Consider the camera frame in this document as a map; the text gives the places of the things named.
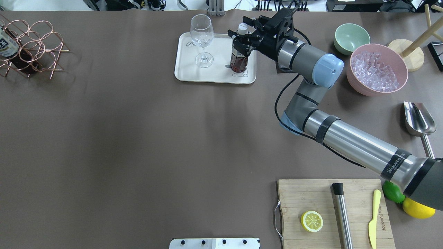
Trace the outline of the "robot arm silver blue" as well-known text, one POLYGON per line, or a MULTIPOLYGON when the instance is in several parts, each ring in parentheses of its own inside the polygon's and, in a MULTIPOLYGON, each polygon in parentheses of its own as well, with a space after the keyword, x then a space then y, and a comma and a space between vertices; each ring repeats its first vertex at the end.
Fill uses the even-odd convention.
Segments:
MULTIPOLYGON (((355 23, 367 28, 375 44, 386 44, 392 38, 410 38, 424 27, 420 14, 297 12, 295 27, 301 29, 320 49, 332 52, 333 31, 340 24, 355 23)), ((442 209, 442 162, 430 165, 424 159, 419 139, 408 135, 402 101, 422 101, 442 126, 442 73, 426 62, 424 69, 410 74, 405 87, 383 96, 368 97, 352 89, 345 76, 326 94, 319 111, 311 115, 334 114, 339 117, 326 133, 324 142, 351 160, 376 170, 383 170, 397 148, 411 153, 390 174, 400 188, 412 193, 411 199, 442 209)))

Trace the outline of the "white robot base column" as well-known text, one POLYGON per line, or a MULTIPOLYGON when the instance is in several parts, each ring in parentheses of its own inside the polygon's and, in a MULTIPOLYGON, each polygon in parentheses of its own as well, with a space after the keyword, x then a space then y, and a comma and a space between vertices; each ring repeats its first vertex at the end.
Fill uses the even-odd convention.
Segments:
POLYGON ((170 249, 260 249, 259 238, 177 238, 170 249))

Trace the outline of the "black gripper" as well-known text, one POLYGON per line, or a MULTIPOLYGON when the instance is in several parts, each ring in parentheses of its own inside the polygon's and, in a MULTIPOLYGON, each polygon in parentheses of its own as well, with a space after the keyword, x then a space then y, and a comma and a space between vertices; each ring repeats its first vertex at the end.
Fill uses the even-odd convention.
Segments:
POLYGON ((238 52, 257 50, 268 58, 277 61, 278 54, 286 40, 294 35, 293 11, 282 8, 274 16, 259 16, 258 18, 242 17, 243 23, 254 27, 253 34, 241 35, 228 30, 228 36, 233 39, 234 49, 238 52))

